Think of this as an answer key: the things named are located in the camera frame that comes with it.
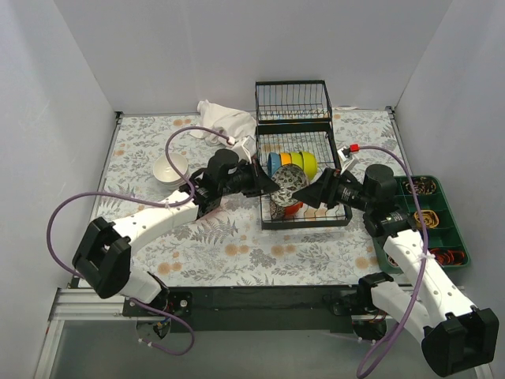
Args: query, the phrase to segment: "towel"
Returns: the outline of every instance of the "towel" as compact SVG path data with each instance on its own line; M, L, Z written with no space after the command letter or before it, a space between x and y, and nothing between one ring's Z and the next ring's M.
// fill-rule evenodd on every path
M200 101L196 109L200 112L204 128L213 129L236 140L254 135L256 120L247 112L222 107L209 103L208 100ZM226 144L224 138L203 130L193 130L190 134L195 138L205 138L208 144Z

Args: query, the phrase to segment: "yellow bowl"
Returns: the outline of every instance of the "yellow bowl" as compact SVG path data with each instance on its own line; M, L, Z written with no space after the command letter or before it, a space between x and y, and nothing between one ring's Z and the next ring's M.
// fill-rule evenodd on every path
M303 158L299 152L291 152L291 163L296 164L303 170Z
M279 155L281 156L281 165L282 166L284 166L285 164L291 163L291 156L287 152L281 152Z
M317 174L317 160L316 157L311 152L300 152L303 158L303 171L309 177L309 180L313 180Z

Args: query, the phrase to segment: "green plastic bin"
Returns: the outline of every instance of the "green plastic bin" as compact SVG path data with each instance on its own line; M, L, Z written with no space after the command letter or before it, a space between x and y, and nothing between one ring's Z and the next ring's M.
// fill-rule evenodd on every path
M444 271L461 269L470 264L470 255L466 249L461 233L459 233L458 225L455 218L452 216L451 208L447 203L445 193L437 178L428 175L414 176L413 178L430 178L436 183L436 191L430 195L417 195L421 210L433 210L439 217L439 225L433 229L428 229L428 249L437 247L449 250L461 250L465 252L465 260L461 265L442 265ZM406 176L395 177L398 183L395 201L404 211L410 215L416 212L416 205L413 202L413 195L408 193L405 188L405 182L408 182ZM402 270L398 266L394 266L389 260L383 248L373 239L373 246L376 251L377 263L382 271L388 274L398 274Z

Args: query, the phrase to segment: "wire basket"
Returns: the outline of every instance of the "wire basket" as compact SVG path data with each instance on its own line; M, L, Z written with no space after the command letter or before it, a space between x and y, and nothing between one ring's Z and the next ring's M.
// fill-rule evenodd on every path
M331 122L331 103L324 81L257 81L258 124Z
M297 95L301 88L303 93L305 87L307 95L298 100ZM256 106L257 153L265 172L271 152L311 152L317 160L313 182L325 168L340 168L331 124L331 103L324 81L257 82ZM303 204L294 215L273 220L270 203L270 195L260 198L261 227L266 230L341 227L352 218L351 209L343 205L314 209Z

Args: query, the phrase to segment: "table surface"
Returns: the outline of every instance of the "table surface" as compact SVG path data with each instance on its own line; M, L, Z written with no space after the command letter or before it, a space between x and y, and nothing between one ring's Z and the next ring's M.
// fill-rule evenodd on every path
M152 176L166 139L183 126L199 125L198 115L125 117L110 150L103 189L159 201L170 192ZM353 143L388 148L400 156L386 111L334 110L337 146ZM190 172L205 167L217 149L188 133L176 138L175 152L185 155ZM363 151L353 169L359 180L372 163L400 166L382 152ZM144 206L103 197L93 217L115 220ZM193 224L173 229L148 244L133 264L154 272L168 286L261 286L356 284L379 267L362 223L353 211L346 227L262 231L260 200L242 195L223 198L220 210ZM403 276L396 280L405 282Z

